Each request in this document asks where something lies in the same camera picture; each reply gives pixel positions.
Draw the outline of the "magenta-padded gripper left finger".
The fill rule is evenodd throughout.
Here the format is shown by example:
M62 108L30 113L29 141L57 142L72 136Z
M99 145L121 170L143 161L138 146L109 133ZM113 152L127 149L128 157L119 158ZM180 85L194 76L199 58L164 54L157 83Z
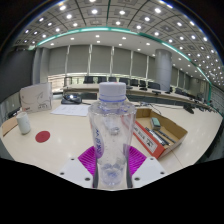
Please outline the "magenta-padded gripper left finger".
M94 147L91 146L78 157L70 158L58 176L84 188L92 188L96 171Z

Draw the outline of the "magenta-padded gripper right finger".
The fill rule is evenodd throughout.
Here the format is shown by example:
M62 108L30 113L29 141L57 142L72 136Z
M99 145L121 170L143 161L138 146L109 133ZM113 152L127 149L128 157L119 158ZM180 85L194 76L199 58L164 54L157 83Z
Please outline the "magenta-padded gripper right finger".
M165 169L155 157L146 157L130 147L127 165L127 187L140 188L166 176Z

